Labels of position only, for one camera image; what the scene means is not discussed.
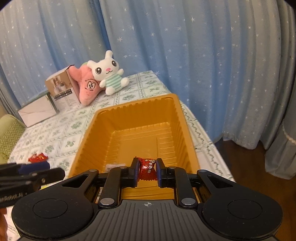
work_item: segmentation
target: cardboard box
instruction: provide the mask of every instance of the cardboard box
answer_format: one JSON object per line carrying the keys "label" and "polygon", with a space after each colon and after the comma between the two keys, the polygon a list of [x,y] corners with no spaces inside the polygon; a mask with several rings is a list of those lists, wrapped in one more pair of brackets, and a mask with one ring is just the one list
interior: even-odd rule
{"label": "cardboard box", "polygon": [[58,113],[48,90],[32,97],[29,102],[18,111],[27,127],[46,120]]}
{"label": "cardboard box", "polygon": [[69,67],[52,74],[45,81],[45,85],[59,111],[80,104],[79,85],[70,76]]}

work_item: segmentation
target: stuffed bunny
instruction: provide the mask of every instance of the stuffed bunny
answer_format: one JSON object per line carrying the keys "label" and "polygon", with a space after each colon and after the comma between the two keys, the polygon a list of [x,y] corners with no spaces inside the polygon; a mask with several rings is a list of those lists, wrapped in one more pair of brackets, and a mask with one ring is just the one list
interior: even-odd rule
{"label": "stuffed bunny", "polygon": [[105,59],[98,63],[89,60],[87,66],[91,68],[95,80],[101,81],[100,87],[106,87],[106,94],[112,95],[129,83],[128,78],[122,78],[123,69],[119,69],[118,63],[112,58],[112,51],[107,50]]}
{"label": "stuffed bunny", "polygon": [[81,65],[78,69],[75,66],[69,67],[70,76],[79,84],[79,100],[83,105],[89,105],[103,90],[99,81],[94,79],[92,71],[87,65]]}

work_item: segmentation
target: metal screw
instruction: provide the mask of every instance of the metal screw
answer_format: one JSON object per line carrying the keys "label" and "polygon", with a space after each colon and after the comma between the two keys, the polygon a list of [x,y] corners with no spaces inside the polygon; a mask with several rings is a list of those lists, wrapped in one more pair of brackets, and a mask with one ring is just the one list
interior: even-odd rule
{"label": "metal screw", "polygon": [[105,197],[100,201],[103,205],[111,205],[113,204],[115,201],[113,198],[109,198],[109,197]]}
{"label": "metal screw", "polygon": [[181,203],[183,203],[184,205],[193,205],[195,203],[195,200],[193,198],[187,197],[183,198],[181,200]]}

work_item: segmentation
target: human hand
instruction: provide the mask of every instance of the human hand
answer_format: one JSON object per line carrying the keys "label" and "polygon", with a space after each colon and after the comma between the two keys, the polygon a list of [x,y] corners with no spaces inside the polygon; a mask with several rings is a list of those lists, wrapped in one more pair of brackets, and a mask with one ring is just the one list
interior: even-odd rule
{"label": "human hand", "polygon": [[4,214],[7,214],[6,208],[0,209],[0,241],[7,241],[7,222]]}

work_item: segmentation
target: red candy wrapper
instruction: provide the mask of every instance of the red candy wrapper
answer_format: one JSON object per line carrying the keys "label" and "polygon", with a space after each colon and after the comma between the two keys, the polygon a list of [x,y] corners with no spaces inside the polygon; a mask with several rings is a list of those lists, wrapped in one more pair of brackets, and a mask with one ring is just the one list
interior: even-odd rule
{"label": "red candy wrapper", "polygon": [[156,178],[156,171],[154,169],[154,165],[156,160],[150,159],[150,158],[139,158],[140,161],[140,171],[139,171],[139,180],[145,180],[145,181],[152,181],[157,180]]}
{"label": "red candy wrapper", "polygon": [[46,161],[48,159],[48,156],[44,155],[43,153],[40,153],[39,155],[34,154],[31,157],[29,157],[30,163],[36,163],[41,161]]}

